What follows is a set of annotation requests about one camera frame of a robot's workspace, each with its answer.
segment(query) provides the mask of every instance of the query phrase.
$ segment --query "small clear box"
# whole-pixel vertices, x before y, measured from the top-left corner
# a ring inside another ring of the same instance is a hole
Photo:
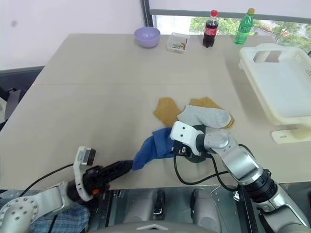
[[[189,39],[189,35],[172,33],[166,43],[166,49],[170,52],[184,53]]]

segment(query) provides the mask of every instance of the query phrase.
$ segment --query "beige tabletop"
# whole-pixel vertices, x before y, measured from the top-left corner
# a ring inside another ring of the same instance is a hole
[[[230,131],[247,145],[279,183],[311,180],[311,143],[278,145],[270,133],[284,126],[267,120],[242,70],[241,46],[216,37],[213,48],[192,36],[185,54],[165,50],[168,37],[143,49],[132,35],[70,35],[38,76],[0,133],[0,188],[23,189],[39,177],[73,163],[79,146],[96,149],[95,165],[133,159],[152,131],[164,125],[153,115],[161,97],[182,110],[191,98],[210,97],[235,119]],[[272,42],[251,36],[245,46]],[[185,180],[213,174],[211,161],[178,158]],[[224,170],[218,159],[219,170]],[[73,179],[67,168],[38,183],[43,189]],[[234,183],[224,175],[225,183]],[[211,179],[201,185],[216,185]],[[177,187],[172,159],[153,160],[111,183],[112,189]]]

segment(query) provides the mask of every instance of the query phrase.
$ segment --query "red bottle cap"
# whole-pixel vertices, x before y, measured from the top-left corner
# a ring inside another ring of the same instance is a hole
[[[217,17],[217,16],[218,16],[218,11],[212,10],[212,11],[210,12],[210,16],[212,16],[212,17]]]

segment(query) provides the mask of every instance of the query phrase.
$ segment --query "purple bowl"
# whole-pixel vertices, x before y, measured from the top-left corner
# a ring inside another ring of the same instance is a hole
[[[158,45],[160,41],[160,31],[154,27],[138,28],[134,32],[136,42],[144,48],[153,48]]]

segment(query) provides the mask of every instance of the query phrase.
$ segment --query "tan sock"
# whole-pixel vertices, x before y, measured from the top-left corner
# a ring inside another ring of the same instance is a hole
[[[175,121],[178,121],[177,115],[181,111],[172,98],[160,98],[154,111],[154,115],[162,121],[166,127],[172,127]]]
[[[202,99],[191,99],[189,105],[194,105],[194,106],[199,106],[199,107],[206,107],[206,108],[219,108],[222,109],[221,107],[219,107],[211,98],[209,97],[205,97]],[[229,122],[229,124],[225,127],[223,127],[223,129],[230,129],[234,123],[234,118],[233,116],[230,114],[231,116],[231,120]]]

